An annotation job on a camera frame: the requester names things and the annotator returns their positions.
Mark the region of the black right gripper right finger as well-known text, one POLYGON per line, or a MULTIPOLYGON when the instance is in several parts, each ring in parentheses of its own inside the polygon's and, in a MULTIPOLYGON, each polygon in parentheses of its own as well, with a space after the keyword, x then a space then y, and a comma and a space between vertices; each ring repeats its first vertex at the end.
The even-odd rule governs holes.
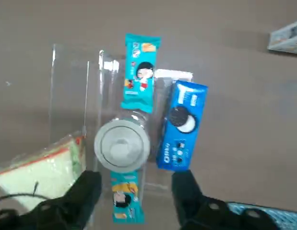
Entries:
POLYGON ((241 214, 228 203, 203 195, 190 170, 172 174, 172 196, 181 230, 277 230, 266 212, 247 208, 241 214))

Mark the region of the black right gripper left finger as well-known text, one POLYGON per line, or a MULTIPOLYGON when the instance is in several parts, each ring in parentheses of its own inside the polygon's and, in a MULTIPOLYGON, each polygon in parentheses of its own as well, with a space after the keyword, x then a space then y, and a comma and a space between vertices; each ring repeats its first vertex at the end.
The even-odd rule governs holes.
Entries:
POLYGON ((49 199, 35 193, 1 196, 0 201, 18 196, 40 198, 43 201, 23 215, 15 209, 1 209, 0 230, 84 230, 101 191, 101 173, 85 170, 69 190, 58 198, 49 199))

